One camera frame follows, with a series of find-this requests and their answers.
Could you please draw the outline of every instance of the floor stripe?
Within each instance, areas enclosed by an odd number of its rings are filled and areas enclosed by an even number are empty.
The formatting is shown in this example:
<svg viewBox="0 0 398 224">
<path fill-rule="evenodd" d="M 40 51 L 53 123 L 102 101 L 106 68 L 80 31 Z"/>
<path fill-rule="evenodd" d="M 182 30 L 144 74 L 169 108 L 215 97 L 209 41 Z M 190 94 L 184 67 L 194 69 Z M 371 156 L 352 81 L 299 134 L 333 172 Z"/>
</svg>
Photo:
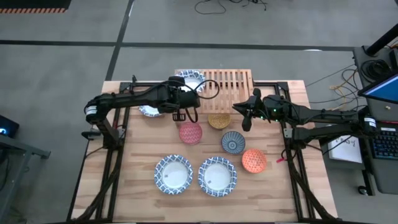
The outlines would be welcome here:
<svg viewBox="0 0 398 224">
<path fill-rule="evenodd" d="M 353 51 L 354 47 L 300 46 L 300 45 L 260 45 L 260 44 L 194 44 L 194 43 L 151 43 L 124 42 L 121 47 L 137 48 L 176 48 L 176 49 L 246 49 L 246 50 L 314 50 L 314 51 Z"/>
<path fill-rule="evenodd" d="M 113 47 L 113 46 L 116 45 L 116 42 L 41 41 L 41 40 L 0 40 L 0 45 L 43 45 L 43 46 Z"/>
<path fill-rule="evenodd" d="M 105 81 L 112 80 L 114 68 L 116 66 L 116 62 L 118 61 L 119 52 L 120 52 L 120 48 L 121 48 L 122 41 L 124 38 L 124 34 L 126 33 L 127 24 L 129 23 L 130 11 L 132 9 L 133 2 L 134 2 L 134 0 L 129 0 L 129 3 L 127 4 L 127 9 L 126 9 L 126 12 L 124 13 L 122 26 L 120 27 L 118 40 L 117 40 L 116 46 L 113 50 L 113 54 L 111 57 L 111 61 L 109 63 L 108 71 L 106 72 Z"/>
</svg>

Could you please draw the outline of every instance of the wooden table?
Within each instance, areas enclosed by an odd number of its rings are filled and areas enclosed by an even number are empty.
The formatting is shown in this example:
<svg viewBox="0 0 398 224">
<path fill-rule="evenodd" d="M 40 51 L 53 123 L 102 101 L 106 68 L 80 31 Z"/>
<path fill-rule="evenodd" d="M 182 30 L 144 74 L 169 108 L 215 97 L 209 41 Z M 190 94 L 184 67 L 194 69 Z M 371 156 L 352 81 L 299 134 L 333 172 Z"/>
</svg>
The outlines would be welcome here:
<svg viewBox="0 0 398 224">
<path fill-rule="evenodd" d="M 304 82 L 285 81 L 290 88 L 292 102 L 309 106 Z M 103 93 L 118 92 L 120 82 L 105 82 Z M 274 94 L 274 90 L 261 87 L 262 95 Z M 239 114 L 231 115 L 231 124 L 222 131 L 212 129 L 207 115 L 199 114 L 203 137 L 199 144 L 188 146 L 178 136 L 178 124 L 170 114 L 159 118 L 143 116 L 137 108 L 131 108 L 126 133 L 122 170 L 114 212 L 114 222 L 291 222 L 297 221 L 292 185 L 286 162 L 276 163 L 284 148 L 279 123 L 254 119 L 250 132 L 243 132 Z M 113 111 L 108 119 L 112 121 Z M 257 148 L 267 157 L 267 169 L 260 174 L 249 174 L 241 165 L 241 156 L 223 152 L 221 137 L 227 131 L 239 131 L 246 139 L 246 149 Z M 92 141 L 88 153 L 102 144 Z M 163 157 L 180 154 L 192 164 L 194 178 L 191 186 L 180 195 L 166 195 L 154 183 L 154 167 Z M 223 198 L 215 198 L 202 192 L 197 183 L 200 164 L 207 158 L 223 156 L 229 159 L 238 172 L 233 192 Z M 78 217 L 91 203 L 101 185 L 106 150 L 98 151 L 86 159 L 76 196 L 72 218 Z M 305 166 L 311 190 L 320 203 L 337 216 L 322 155 L 312 148 L 303 150 Z M 304 214 L 305 200 L 300 198 Z"/>
</svg>

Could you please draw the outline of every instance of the white bowl with blue pattern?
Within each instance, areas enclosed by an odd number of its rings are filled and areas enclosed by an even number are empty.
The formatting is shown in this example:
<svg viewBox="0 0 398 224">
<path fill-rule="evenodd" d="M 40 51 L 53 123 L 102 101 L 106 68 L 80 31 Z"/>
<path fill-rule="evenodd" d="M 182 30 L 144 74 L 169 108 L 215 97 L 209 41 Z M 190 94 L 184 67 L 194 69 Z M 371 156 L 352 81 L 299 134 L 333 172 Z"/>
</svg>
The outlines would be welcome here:
<svg viewBox="0 0 398 224">
<path fill-rule="evenodd" d="M 230 194 L 236 186 L 237 178 L 235 166 L 220 156 L 206 159 L 198 173 L 200 188 L 213 197 Z"/>
<path fill-rule="evenodd" d="M 195 89 L 201 82 L 206 80 L 206 77 L 198 70 L 182 70 L 176 76 L 184 77 L 185 84 L 192 89 Z M 201 84 L 197 88 L 197 92 L 201 92 L 205 88 L 205 84 Z M 182 86 L 182 90 L 191 91 L 188 87 Z"/>
<path fill-rule="evenodd" d="M 156 165 L 154 179 L 163 193 L 180 194 L 192 183 L 191 163 L 180 155 L 166 156 Z"/>
<path fill-rule="evenodd" d="M 147 106 L 147 105 L 139 106 L 138 109 L 143 115 L 151 117 L 151 118 L 156 118 L 156 117 L 162 115 L 161 113 L 159 113 L 159 110 L 157 108 L 153 108 L 151 106 Z"/>
</svg>

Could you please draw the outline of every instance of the floor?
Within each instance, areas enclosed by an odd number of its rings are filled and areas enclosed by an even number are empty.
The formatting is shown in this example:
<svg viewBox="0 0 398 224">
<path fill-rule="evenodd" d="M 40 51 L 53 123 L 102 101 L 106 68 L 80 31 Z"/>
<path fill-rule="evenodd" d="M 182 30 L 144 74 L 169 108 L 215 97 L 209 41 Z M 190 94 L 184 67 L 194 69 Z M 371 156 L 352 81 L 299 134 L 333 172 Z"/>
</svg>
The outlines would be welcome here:
<svg viewBox="0 0 398 224">
<path fill-rule="evenodd" d="M 52 152 L 47 161 L 32 160 L 18 191 L 14 206 L 28 223 L 66 219 L 87 144 L 80 136 L 89 128 L 83 107 L 100 93 L 105 78 L 129 80 L 134 74 L 139 80 L 165 80 L 176 68 L 249 68 L 255 80 L 310 84 L 354 64 L 345 47 L 371 44 L 398 22 L 394 0 L 267 0 L 267 11 L 260 4 L 241 7 L 245 3 L 220 0 L 226 13 L 206 16 L 195 12 L 198 1 L 135 0 L 130 11 L 129 0 L 73 0 L 64 14 L 0 14 L 0 40 L 94 42 L 90 47 L 0 45 L 0 95 L 6 96 L 0 98 L 0 114 L 21 124 L 18 139 Z M 203 12 L 219 9 L 216 1 L 198 7 Z M 126 32 L 119 36 L 126 10 L 130 15 Z M 118 40 L 288 47 L 122 47 L 115 60 L 112 46 Z M 297 46 L 335 47 L 335 51 L 286 50 Z M 116 64 L 109 72 L 111 58 Z M 328 88 L 340 83 L 339 72 L 310 85 L 310 101 L 337 98 Z M 312 104 L 312 108 L 340 103 Z M 352 102 L 346 109 L 355 106 Z M 325 162 L 340 218 L 368 223 L 398 219 L 398 196 L 359 195 L 360 171 Z"/>
</svg>

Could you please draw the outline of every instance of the monitor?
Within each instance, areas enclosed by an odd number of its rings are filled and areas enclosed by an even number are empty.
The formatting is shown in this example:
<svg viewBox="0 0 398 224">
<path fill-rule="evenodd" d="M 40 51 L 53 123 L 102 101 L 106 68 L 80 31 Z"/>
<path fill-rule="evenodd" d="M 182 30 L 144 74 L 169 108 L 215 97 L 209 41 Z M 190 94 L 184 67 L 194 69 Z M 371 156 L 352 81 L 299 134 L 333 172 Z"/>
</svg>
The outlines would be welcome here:
<svg viewBox="0 0 398 224">
<path fill-rule="evenodd" d="M 398 70 L 387 78 L 366 86 L 358 92 L 358 96 L 398 104 Z"/>
</svg>

